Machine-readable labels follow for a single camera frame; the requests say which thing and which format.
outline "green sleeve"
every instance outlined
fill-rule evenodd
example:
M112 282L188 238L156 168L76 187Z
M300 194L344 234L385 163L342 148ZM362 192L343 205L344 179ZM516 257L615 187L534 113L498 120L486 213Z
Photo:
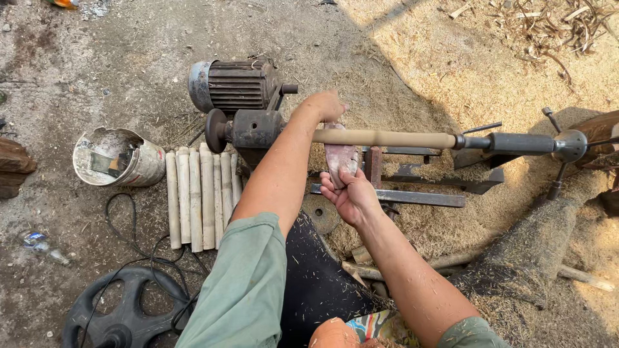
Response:
M436 348L509 348L490 328L490 324L478 316L460 320L450 327Z
M286 283L279 217L233 221L176 348L275 347Z

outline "dirt ground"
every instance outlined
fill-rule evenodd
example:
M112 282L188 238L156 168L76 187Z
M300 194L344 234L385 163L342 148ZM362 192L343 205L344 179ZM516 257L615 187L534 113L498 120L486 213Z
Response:
M105 223L110 196L134 196L143 249L167 233L165 182L149 188L90 186L74 173L71 155L79 136L99 125L133 129L165 147L190 139L204 117L186 90L187 68L196 61L267 53L282 80L299 84L300 93L287 97L284 113L307 95L336 87L352 106L343 117L348 128L453 133L500 120L502 131L553 134L540 112L544 106L565 109L557 118L567 126L592 115L586 110L606 112L619 105L619 41L609 33L595 39L595 53L558 55L571 75L569 88L551 59L531 63L514 57L530 45L519 31L521 20L511 18L514 10L478 0L470 2L474 12L452 20L448 13L464 2L318 3L101 0L67 11L45 1L0 1L0 27L11 28L0 32L0 90L9 96L0 105L0 118L10 122L3 136L21 143L38 162L19 196L0 201L4 347L59 346L65 315L85 287L138 258ZM573 8L558 0L548 5L558 16ZM531 12L543 7L525 6ZM495 22L499 12L507 17L503 25ZM608 22L615 32L618 17ZM321 156L315 146L310 167L324 168ZM547 156L524 157L503 168L506 182L483 196L466 194L467 207L408 206L397 224L426 257L486 245L525 213L558 164ZM415 189L456 192L435 185ZM120 198L111 210L127 237L130 208ZM618 221L606 218L597 201L581 213L564 263L619 284ZM20 247L15 235L29 226L44 230L73 265L50 264ZM344 225L327 240L340 254L360 244ZM162 255L172 257L169 251ZM210 267L215 253L201 258ZM199 270L187 256L181 264ZM192 293L203 279L188 275ZM107 306L114 304L116 291L104 296ZM514 344L619 347L618 294L559 279L546 310L519 318L532 333ZM168 308L162 298L150 284L144 309ZM499 333L511 329L493 322L492 313L484 316ZM175 337L163 335L155 345L171 347Z

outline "person's arm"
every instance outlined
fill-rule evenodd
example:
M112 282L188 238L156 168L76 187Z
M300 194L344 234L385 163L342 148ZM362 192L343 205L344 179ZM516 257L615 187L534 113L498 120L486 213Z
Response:
M319 122L337 120L347 107L334 89L303 101L252 173L231 221L273 212L286 238L301 208L314 130Z
M363 172L340 171L347 185L335 190L328 173L321 173L320 191L338 213L355 227L385 278L409 328L424 347L435 347L442 335L464 318L480 316L451 283L415 251L381 209L376 191Z

